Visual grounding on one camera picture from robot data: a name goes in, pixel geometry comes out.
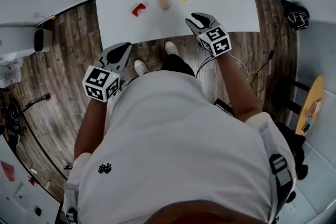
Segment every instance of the black wire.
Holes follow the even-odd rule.
[[[199,69],[198,69],[198,71],[197,71],[197,73],[196,73],[196,77],[198,76],[198,73],[200,72],[200,70],[204,67],[205,62],[206,62],[207,60],[209,60],[210,58],[211,58],[211,56],[209,56],[208,58],[206,58],[206,59],[201,63],[201,65],[199,66]]]
[[[285,18],[285,12],[282,16],[282,20],[281,20],[281,24],[280,24],[280,27],[279,27],[279,31],[278,31],[278,34],[277,34],[277,38],[274,42],[274,49],[271,50],[271,52],[269,53],[269,56],[268,56],[268,60],[266,63],[263,64],[262,67],[259,68],[258,72],[255,74],[254,78],[252,79],[250,85],[252,85],[252,83],[255,81],[255,79],[257,78],[259,72],[273,59],[274,57],[274,53],[275,53],[275,49],[277,48],[277,45],[278,45],[278,38],[279,38],[279,35],[280,35],[280,32],[281,32],[281,28],[282,28],[282,25],[284,23],[283,19]]]
[[[25,147],[25,143],[23,142],[23,138],[22,138],[22,137],[21,137],[21,142],[22,142],[22,146],[23,146],[23,148],[24,148],[24,150],[25,150],[25,152],[26,152],[26,155],[27,155],[27,157],[29,158],[29,160],[30,160],[30,162],[31,162],[31,166],[30,166],[30,168],[32,168],[32,166],[34,165],[34,163],[33,163],[32,159],[29,157],[29,155],[28,155],[28,153],[27,153],[27,150],[26,150],[26,147]],[[52,181],[50,181],[50,180],[45,179],[45,178],[42,176],[42,174],[40,174],[40,173],[37,173],[37,175],[38,175],[40,178],[42,178],[44,181],[49,181],[51,184],[58,185],[58,186],[62,186],[62,184],[55,183],[55,182],[52,182]]]
[[[199,67],[199,69],[198,69],[198,71],[197,71],[197,73],[196,73],[196,77],[198,76],[198,73],[200,72],[200,70],[207,64],[207,63],[209,63],[209,62],[211,62],[211,61],[213,61],[213,60],[215,60],[216,59],[216,57],[213,57],[213,56],[210,56],[210,57],[208,57],[208,58],[206,58],[202,63],[201,63],[201,66]]]

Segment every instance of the black tripod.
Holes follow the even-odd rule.
[[[16,154],[16,146],[19,143],[20,135],[27,130],[25,127],[19,126],[20,116],[23,116],[24,118],[23,113],[25,111],[31,108],[34,104],[44,100],[49,101],[50,95],[46,95],[43,98],[28,103],[22,111],[19,110],[19,106],[15,100],[11,101],[8,106],[5,105],[5,102],[3,103],[1,107],[1,113],[5,117],[6,123],[5,125],[0,125],[0,134],[3,134],[6,128],[12,132],[12,134],[8,136],[8,144],[14,154]]]

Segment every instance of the black strap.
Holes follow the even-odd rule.
[[[280,154],[274,154],[269,159],[272,173],[276,177],[278,206],[276,216],[284,206],[293,186],[293,178],[287,167],[286,159]]]
[[[77,211],[71,207],[66,213],[66,218],[69,224],[78,224]]]

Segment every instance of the cable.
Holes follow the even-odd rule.
[[[280,27],[279,27],[279,31],[278,31],[278,34],[277,34],[277,38],[274,42],[274,49],[271,50],[271,52],[269,53],[269,56],[268,56],[268,60],[266,63],[263,64],[263,66],[258,70],[258,72],[256,73],[256,75],[254,76],[254,78],[252,79],[250,85],[252,85],[252,83],[255,81],[255,79],[257,78],[259,72],[273,59],[274,57],[274,53],[275,53],[275,49],[277,48],[277,45],[278,45],[278,38],[279,38],[279,35],[280,35],[280,32],[281,32],[281,28],[282,28],[282,25],[284,23],[283,19],[285,18],[285,12],[284,12],[284,15],[282,16],[282,20],[281,20],[281,24],[280,24]]]
[[[199,67],[199,69],[198,69],[198,71],[197,71],[197,73],[196,73],[196,77],[198,77],[198,74],[199,74],[199,72],[200,72],[200,70],[207,64],[207,63],[209,63],[209,62],[211,62],[211,61],[213,61],[213,60],[215,60],[216,59],[216,57],[213,57],[213,56],[209,56],[208,58],[206,58],[202,63],[201,63],[201,65],[200,65],[200,67]]]
[[[23,148],[24,148],[24,150],[25,150],[25,152],[26,152],[26,155],[27,155],[27,157],[29,158],[29,160],[30,160],[30,162],[31,162],[31,165],[30,165],[30,167],[29,167],[29,169],[30,169],[30,171],[32,171],[31,169],[32,169],[32,167],[33,167],[33,165],[34,165],[34,163],[33,163],[33,161],[32,161],[32,159],[29,157],[29,155],[28,155],[28,153],[27,153],[27,150],[26,150],[26,147],[25,147],[25,144],[24,144],[24,142],[23,142],[23,139],[21,139],[21,141],[22,141],[22,146],[23,146]],[[54,183],[54,182],[52,182],[52,181],[50,181],[50,180],[47,180],[47,179],[45,179],[43,176],[42,176],[42,174],[40,174],[38,171],[36,171],[36,170],[34,170],[36,173],[34,173],[33,171],[33,173],[34,174],[37,174],[40,178],[42,178],[44,181],[49,181],[51,184],[54,184],[54,185],[58,185],[58,186],[61,186],[61,187],[63,187],[63,185],[61,185],[61,184],[58,184],[58,183]]]
[[[247,67],[246,65],[244,65],[244,63],[242,61],[240,61],[237,57],[234,57],[233,55],[231,55],[231,53],[229,52],[230,56],[235,58],[236,60],[238,60],[239,62],[241,62],[241,64],[245,67],[246,69],[246,72],[247,72],[247,81],[248,81],[248,78],[249,78],[249,73],[248,73],[248,70],[247,70]]]
[[[53,160],[49,157],[49,155],[47,154],[47,152],[44,150],[44,148],[42,147],[41,143],[39,142],[39,140],[36,138],[36,135],[34,134],[34,131],[32,130],[32,128],[30,127],[25,115],[23,113],[21,113],[21,117],[22,119],[25,121],[28,129],[30,130],[31,135],[33,136],[34,140],[36,141],[37,145],[39,146],[39,148],[42,150],[42,152],[44,153],[44,155],[47,157],[47,159],[50,161],[50,163],[53,165],[53,167],[58,171],[58,173],[65,179],[68,180],[68,178],[61,172],[61,170],[56,166],[56,164],[53,162]]]

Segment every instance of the sneaker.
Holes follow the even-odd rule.
[[[168,55],[170,54],[179,55],[179,53],[177,52],[177,47],[171,41],[166,41],[166,43],[164,44],[164,48],[166,49]]]
[[[149,73],[145,63],[141,60],[135,60],[134,62],[135,71],[138,73],[139,76],[145,75]]]

